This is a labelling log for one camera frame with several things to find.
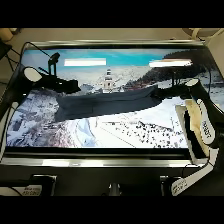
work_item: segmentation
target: image on screen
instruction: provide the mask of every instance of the image on screen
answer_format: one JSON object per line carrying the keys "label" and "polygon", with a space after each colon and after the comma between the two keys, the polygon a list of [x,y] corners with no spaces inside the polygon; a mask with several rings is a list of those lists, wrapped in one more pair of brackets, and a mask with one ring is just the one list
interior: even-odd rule
{"label": "image on screen", "polygon": [[[149,63],[166,58],[190,58],[185,49],[60,49],[57,75],[78,80],[81,96],[135,91],[158,85],[171,87],[167,68],[152,68]],[[48,57],[38,50],[26,50],[22,64],[48,70]],[[205,88],[209,72],[194,65],[180,72],[178,83],[199,78]],[[211,98],[224,109],[223,81],[212,68]],[[141,111],[90,118],[55,121],[57,98],[65,96],[48,89],[33,89],[14,113],[7,131],[7,146],[62,148],[187,148],[175,105],[179,97],[165,99],[158,106]]]}

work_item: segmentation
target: sky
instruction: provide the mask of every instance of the sky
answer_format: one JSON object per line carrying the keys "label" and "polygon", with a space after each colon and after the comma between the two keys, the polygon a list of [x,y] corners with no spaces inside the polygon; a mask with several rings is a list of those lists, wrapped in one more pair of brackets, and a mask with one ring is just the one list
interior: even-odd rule
{"label": "sky", "polygon": [[[49,55],[56,52],[60,54],[57,70],[80,70],[83,66],[64,66],[65,59],[76,58],[106,58],[106,65],[89,66],[97,69],[111,66],[147,66],[150,61],[161,60],[166,54],[182,51],[181,49],[57,49],[45,50]],[[22,58],[25,66],[42,67],[48,70],[49,57],[39,50],[26,50]]]}

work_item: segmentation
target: blue sky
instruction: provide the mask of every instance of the blue sky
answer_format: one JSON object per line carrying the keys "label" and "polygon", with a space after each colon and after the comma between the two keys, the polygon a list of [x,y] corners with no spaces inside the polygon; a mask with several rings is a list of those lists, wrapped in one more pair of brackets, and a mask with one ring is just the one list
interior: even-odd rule
{"label": "blue sky", "polygon": [[[60,54],[57,63],[58,70],[82,69],[86,67],[65,67],[65,59],[75,58],[106,58],[107,65],[110,66],[147,66],[150,61],[160,60],[166,54],[180,51],[181,49],[58,49],[45,50],[49,55],[58,52]],[[38,68],[39,66],[48,70],[48,56],[38,50],[26,50],[22,59],[25,66]],[[97,69],[103,66],[90,66],[88,68]]]}

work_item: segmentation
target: display screen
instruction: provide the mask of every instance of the display screen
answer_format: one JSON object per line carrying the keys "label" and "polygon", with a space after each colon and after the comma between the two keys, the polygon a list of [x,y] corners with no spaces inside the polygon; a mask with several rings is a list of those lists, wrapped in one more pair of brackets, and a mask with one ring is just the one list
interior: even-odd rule
{"label": "display screen", "polygon": [[[59,49],[46,52],[60,54],[59,78],[78,80],[81,91],[68,95],[136,91],[154,85],[168,88],[174,74],[174,84],[199,78],[205,89],[210,85],[211,99],[224,109],[222,76],[213,59],[210,56],[206,59],[207,49]],[[153,62],[164,59],[190,59],[191,65],[152,66]],[[48,60],[38,50],[26,50],[22,64],[48,71]],[[10,121],[7,146],[188,148],[175,110],[176,105],[185,103],[180,97],[165,99],[157,106],[140,111],[56,122],[57,99],[65,95],[48,89],[33,89]]]}

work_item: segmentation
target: metal frame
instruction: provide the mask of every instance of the metal frame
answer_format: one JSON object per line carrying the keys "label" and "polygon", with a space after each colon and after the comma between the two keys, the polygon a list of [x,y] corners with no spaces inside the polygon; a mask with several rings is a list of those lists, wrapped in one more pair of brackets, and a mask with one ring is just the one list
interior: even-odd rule
{"label": "metal frame", "polygon": [[[49,41],[33,42],[42,48],[76,47],[76,46],[103,46],[113,45],[181,45],[204,46],[200,41],[194,40],[77,40],[77,41]],[[27,44],[24,50],[35,49]],[[185,167],[192,164],[191,160],[150,160],[145,159],[29,159],[3,157],[1,164],[26,166],[53,166],[53,167]]]}

